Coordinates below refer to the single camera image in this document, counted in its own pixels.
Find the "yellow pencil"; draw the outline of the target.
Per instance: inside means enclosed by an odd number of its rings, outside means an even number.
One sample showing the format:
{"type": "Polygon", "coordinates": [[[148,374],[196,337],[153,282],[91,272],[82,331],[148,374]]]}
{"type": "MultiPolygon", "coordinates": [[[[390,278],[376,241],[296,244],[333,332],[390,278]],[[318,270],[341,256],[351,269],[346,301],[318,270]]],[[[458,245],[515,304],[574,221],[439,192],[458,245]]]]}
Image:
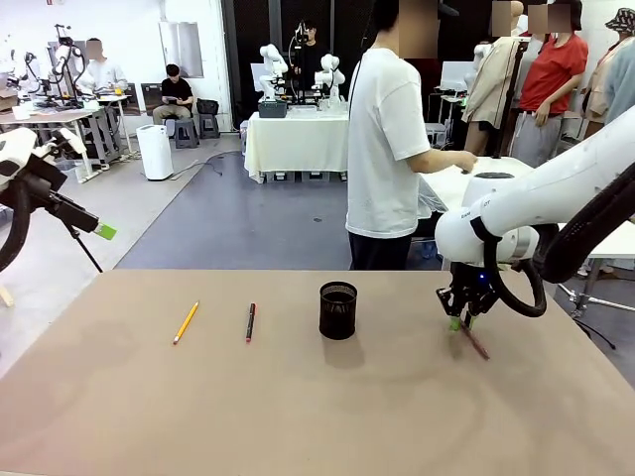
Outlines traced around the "yellow pencil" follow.
{"type": "Polygon", "coordinates": [[[185,320],[183,321],[180,329],[178,330],[177,334],[175,335],[175,337],[173,339],[173,345],[178,345],[178,343],[183,338],[183,335],[185,334],[186,330],[188,329],[188,327],[189,327],[189,325],[191,323],[191,320],[194,317],[198,307],[199,307],[199,301],[196,301],[192,305],[187,317],[185,318],[185,320]]]}

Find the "maroon pen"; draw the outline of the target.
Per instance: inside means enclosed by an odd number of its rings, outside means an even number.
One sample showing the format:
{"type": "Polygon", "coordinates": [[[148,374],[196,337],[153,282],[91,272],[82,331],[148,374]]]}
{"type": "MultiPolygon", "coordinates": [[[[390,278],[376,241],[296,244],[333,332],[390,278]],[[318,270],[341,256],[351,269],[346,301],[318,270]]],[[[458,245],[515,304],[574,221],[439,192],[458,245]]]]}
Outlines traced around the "maroon pen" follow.
{"type": "Polygon", "coordinates": [[[460,321],[460,328],[461,328],[462,333],[469,340],[469,342],[471,343],[471,345],[475,349],[475,351],[478,353],[478,355],[482,359],[484,359],[485,361],[488,361],[490,359],[490,356],[489,356],[487,350],[480,343],[480,341],[476,338],[476,336],[472,333],[472,331],[469,328],[469,326],[462,320],[460,321]]]}

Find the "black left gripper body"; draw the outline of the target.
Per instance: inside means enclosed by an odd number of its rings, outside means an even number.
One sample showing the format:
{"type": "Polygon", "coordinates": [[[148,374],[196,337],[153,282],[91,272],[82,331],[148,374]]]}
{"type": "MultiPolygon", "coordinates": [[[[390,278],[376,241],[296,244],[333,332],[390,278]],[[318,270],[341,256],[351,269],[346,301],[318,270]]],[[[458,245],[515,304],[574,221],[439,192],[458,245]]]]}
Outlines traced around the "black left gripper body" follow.
{"type": "Polygon", "coordinates": [[[31,156],[21,171],[21,181],[27,186],[29,195],[37,199],[49,199],[52,192],[58,192],[67,176],[45,159],[31,156]]]}

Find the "seated person black shirt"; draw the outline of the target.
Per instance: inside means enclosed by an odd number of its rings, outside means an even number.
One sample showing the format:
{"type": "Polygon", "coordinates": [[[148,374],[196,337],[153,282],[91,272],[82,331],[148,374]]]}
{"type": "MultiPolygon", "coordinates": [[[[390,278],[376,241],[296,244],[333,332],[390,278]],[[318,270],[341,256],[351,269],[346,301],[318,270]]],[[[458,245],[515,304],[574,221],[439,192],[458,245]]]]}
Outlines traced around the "seated person black shirt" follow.
{"type": "Polygon", "coordinates": [[[181,78],[180,68],[166,66],[167,78],[161,84],[161,104],[153,110],[153,123],[162,125],[168,118],[191,119],[194,96],[188,82],[181,78]]]}

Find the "grey wall panel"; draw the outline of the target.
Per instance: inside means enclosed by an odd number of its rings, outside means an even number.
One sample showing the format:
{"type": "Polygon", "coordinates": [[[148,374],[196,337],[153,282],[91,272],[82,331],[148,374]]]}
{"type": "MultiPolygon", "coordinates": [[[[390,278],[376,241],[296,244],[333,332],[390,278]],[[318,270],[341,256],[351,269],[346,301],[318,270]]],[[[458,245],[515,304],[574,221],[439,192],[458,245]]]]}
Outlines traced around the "grey wall panel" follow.
{"type": "Polygon", "coordinates": [[[185,78],[203,78],[198,26],[195,22],[160,22],[165,64],[175,64],[185,78]]]}

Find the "white air purifier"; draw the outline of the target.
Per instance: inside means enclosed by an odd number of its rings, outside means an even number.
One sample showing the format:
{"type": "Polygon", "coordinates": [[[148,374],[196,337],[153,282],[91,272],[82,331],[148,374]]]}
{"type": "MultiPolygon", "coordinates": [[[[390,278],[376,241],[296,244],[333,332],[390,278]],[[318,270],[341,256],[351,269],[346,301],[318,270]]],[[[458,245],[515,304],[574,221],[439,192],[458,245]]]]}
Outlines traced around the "white air purifier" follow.
{"type": "Polygon", "coordinates": [[[165,125],[145,125],[136,129],[147,180],[169,179],[174,173],[171,146],[165,125]]]}

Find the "seated person white shirt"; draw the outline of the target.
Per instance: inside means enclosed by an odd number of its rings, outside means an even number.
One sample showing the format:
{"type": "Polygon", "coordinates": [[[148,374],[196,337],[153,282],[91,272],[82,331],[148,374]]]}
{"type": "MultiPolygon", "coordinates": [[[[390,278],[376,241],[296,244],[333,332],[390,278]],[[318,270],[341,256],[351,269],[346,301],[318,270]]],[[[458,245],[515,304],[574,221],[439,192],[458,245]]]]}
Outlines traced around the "seated person white shirt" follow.
{"type": "Polygon", "coordinates": [[[103,45],[97,38],[86,41],[88,63],[77,84],[82,92],[112,94],[117,90],[124,92],[128,81],[122,68],[105,56],[103,45]]]}

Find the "white monitor screen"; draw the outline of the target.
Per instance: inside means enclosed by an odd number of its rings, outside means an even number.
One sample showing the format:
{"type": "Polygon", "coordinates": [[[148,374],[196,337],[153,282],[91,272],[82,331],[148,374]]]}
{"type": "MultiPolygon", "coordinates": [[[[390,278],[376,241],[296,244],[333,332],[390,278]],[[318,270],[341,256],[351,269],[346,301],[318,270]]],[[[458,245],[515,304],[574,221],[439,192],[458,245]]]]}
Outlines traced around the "white monitor screen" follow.
{"type": "Polygon", "coordinates": [[[476,69],[473,61],[449,61],[442,65],[442,74],[439,89],[443,91],[464,92],[469,89],[474,79],[476,69]]]}

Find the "person in white T-shirt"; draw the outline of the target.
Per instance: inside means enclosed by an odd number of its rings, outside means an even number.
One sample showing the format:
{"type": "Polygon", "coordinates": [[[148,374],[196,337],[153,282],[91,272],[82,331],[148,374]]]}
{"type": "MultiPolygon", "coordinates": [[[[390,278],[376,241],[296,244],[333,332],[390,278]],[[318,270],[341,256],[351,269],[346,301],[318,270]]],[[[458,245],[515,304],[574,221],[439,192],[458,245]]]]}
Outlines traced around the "person in white T-shirt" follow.
{"type": "Polygon", "coordinates": [[[437,50],[442,0],[374,0],[376,37],[361,55],[348,98],[347,214],[351,270],[403,271],[419,226],[423,174],[408,160],[434,149],[412,62],[437,50]]]}

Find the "table with white cloth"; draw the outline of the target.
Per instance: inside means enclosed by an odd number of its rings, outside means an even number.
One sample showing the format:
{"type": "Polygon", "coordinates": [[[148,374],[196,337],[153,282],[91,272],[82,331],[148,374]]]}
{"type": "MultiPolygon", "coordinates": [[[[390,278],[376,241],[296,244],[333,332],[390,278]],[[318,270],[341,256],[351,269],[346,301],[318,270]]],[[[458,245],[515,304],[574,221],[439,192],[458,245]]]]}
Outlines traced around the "table with white cloth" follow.
{"type": "Polygon", "coordinates": [[[288,112],[284,118],[252,114],[247,123],[244,168],[261,183],[267,173],[345,173],[348,115],[288,112]]]}

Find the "grey workbench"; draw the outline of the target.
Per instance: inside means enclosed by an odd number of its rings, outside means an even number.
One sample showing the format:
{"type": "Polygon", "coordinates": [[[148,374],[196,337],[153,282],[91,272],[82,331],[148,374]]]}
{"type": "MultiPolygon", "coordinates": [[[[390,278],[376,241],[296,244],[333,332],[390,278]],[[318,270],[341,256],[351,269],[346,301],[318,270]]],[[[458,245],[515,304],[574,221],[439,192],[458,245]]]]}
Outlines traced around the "grey workbench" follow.
{"type": "Polygon", "coordinates": [[[40,145],[50,140],[58,128],[71,130],[86,147],[75,159],[68,159],[74,165],[77,181],[84,183],[134,153],[123,123],[124,99],[125,96],[102,96],[89,100],[83,108],[68,110],[36,108],[26,102],[18,107],[18,115],[9,110],[0,112],[0,132],[25,127],[36,133],[40,145]]]}

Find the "standing person black clothes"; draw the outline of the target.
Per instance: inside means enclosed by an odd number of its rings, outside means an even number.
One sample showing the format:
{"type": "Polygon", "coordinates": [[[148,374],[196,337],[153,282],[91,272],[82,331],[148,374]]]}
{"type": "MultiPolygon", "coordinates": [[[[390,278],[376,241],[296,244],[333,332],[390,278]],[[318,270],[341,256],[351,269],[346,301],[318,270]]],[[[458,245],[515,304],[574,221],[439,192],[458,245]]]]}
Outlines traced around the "standing person black clothes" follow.
{"type": "Polygon", "coordinates": [[[302,47],[297,52],[296,75],[302,94],[309,92],[315,84],[315,74],[321,71],[323,46],[317,41],[317,25],[312,20],[304,20],[302,47]]]}

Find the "person's right forearm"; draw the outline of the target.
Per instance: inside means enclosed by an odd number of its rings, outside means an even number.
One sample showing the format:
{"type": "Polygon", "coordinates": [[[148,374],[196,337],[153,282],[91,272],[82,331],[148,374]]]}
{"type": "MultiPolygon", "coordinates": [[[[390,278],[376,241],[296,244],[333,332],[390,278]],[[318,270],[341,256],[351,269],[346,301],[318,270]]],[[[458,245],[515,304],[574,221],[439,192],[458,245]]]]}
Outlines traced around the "person's right forearm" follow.
{"type": "Polygon", "coordinates": [[[452,167],[455,163],[453,151],[430,149],[408,160],[409,167],[415,173],[433,174],[452,167]]]}

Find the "black mesh pen holder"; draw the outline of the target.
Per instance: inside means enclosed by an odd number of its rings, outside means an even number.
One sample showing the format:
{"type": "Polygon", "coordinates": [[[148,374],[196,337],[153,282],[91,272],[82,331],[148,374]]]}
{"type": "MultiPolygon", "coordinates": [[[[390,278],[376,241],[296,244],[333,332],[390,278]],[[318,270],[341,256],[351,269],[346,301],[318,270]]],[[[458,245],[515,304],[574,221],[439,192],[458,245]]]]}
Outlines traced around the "black mesh pen holder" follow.
{"type": "Polygon", "coordinates": [[[345,282],[329,282],[319,290],[319,324],[323,337],[346,340],[355,333],[357,289],[345,282]]]}

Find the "person in red shirt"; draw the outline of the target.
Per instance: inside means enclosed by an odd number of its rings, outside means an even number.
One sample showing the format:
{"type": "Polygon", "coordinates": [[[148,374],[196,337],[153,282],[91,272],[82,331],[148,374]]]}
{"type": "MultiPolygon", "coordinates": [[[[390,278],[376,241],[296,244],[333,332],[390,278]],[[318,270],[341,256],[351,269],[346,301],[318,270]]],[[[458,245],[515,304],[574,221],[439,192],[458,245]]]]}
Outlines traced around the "person in red shirt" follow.
{"type": "Polygon", "coordinates": [[[549,35],[532,62],[521,90],[510,155],[536,168],[555,153],[572,92],[588,59],[581,30],[581,0],[554,0],[547,6],[549,35]]]}

